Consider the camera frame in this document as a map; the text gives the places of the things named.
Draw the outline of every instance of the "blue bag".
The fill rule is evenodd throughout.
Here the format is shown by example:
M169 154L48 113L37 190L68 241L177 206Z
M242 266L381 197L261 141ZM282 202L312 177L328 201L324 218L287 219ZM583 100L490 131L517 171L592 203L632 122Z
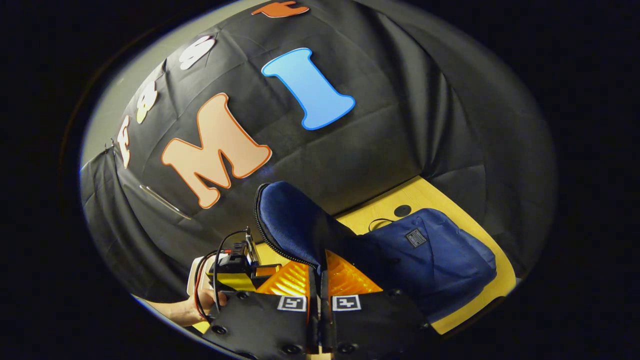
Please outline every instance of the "blue bag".
M356 235L279 181L258 189L255 218L265 242L283 257L320 275L326 270L324 250L330 250L381 288L403 290L429 323L467 304L496 276L491 250L435 209Z

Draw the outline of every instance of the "peach letter m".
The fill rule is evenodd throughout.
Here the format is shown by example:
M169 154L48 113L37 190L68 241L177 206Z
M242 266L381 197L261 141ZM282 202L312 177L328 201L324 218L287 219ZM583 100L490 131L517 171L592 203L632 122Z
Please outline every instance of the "peach letter m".
M238 179L251 175L271 158L271 149L255 143L231 115L228 100L226 94L220 93L198 110L196 121L202 147L174 138L162 153L163 164L175 169L204 209L218 201L220 191L206 186L198 176L225 189L231 187L223 155Z

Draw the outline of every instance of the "bag strap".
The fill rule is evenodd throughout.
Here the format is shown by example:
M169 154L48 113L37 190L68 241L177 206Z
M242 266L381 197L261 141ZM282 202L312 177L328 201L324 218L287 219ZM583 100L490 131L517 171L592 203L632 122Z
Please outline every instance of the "bag strap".
M386 220L386 221L389 221L389 222L395 222L395 220L389 220L387 218L377 218L377 219L375 219L375 220L373 220L372 222L369 223L369 231L371 231L371 224L373 224L374 222L379 221L379 220Z

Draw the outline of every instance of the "gray wall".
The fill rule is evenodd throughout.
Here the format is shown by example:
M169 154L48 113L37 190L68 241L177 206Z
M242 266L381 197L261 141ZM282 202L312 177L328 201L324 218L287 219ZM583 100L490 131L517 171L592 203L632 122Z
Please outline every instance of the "gray wall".
M100 151L110 138L118 133L122 125L122 113L138 87L165 58L198 33L243 10L263 3L265 0L239 0L223 8L202 15L160 38L147 50L133 59L105 89L84 134L81 166Z

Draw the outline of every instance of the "blue letter i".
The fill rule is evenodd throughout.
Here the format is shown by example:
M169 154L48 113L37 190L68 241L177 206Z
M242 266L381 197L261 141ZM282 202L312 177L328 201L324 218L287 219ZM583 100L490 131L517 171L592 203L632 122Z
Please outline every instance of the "blue letter i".
M295 49L265 64L262 74L282 81L305 110L302 127L316 130L343 117L356 101L338 93L310 58L311 50Z

